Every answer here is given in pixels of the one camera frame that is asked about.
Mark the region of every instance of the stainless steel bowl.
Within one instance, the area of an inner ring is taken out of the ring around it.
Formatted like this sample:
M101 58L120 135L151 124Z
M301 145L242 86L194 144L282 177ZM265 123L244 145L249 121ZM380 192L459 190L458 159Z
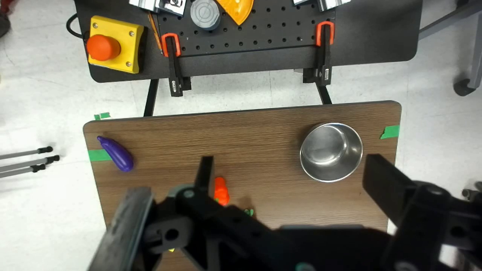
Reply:
M324 124L310 132L300 150L303 171L319 183L348 178L360 165L363 144L358 133L345 124Z

